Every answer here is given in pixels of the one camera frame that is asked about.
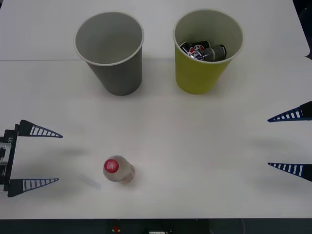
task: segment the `pepsi can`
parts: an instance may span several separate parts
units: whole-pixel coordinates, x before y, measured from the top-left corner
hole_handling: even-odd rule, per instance
[[[203,50],[203,49],[209,48],[210,44],[208,41],[202,40],[199,42],[191,43],[191,46],[194,48],[194,50]]]
[[[226,58],[227,50],[224,45],[214,45],[199,51],[202,55],[202,60],[207,62],[222,61]]]
[[[194,58],[194,59],[198,59],[198,60],[202,60],[203,59],[203,55],[200,51],[194,50],[193,52],[191,52],[189,54],[190,57]]]
[[[180,48],[187,54],[190,55],[194,51],[194,48],[187,41],[180,45]]]

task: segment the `bottle cap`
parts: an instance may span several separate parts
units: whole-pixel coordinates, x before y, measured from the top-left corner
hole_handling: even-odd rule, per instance
[[[115,159],[109,159],[104,163],[104,169],[109,173],[115,173],[119,169],[119,163]]]

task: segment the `plastic bottle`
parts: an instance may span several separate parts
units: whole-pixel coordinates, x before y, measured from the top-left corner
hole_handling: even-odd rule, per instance
[[[112,182],[129,183],[134,175],[133,166],[122,156],[111,156],[103,166],[105,177]]]

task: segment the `white table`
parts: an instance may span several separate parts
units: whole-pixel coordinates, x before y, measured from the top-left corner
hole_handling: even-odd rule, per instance
[[[243,51],[217,86],[190,95],[173,59],[144,59],[133,94],[106,92],[83,61],[1,62],[0,133],[26,119],[64,138],[19,137],[12,178],[55,178],[7,198],[0,218],[312,217],[312,183],[267,162],[312,163],[311,123],[268,123],[311,100],[308,58]],[[126,157],[128,185],[105,179]]]
[[[0,60],[79,59],[79,26],[104,11],[124,11],[143,25],[145,58],[173,58],[172,29],[198,8],[232,15],[251,55],[303,57],[309,53],[292,0],[5,0],[0,10]]]

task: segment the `soda can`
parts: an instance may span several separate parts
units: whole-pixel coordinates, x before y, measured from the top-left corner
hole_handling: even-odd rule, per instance
[[[187,41],[180,45],[180,48],[187,54],[190,55],[194,51],[194,48]]]
[[[199,51],[202,55],[202,60],[207,62],[222,61],[226,58],[227,50],[224,45],[214,45]]]
[[[202,40],[199,42],[191,43],[191,46],[194,48],[194,50],[203,50],[203,49],[209,48],[210,44],[208,41]]]
[[[203,59],[203,55],[200,51],[194,50],[193,52],[191,52],[189,54],[190,57],[194,58],[194,59],[198,59],[198,60],[202,60]]]

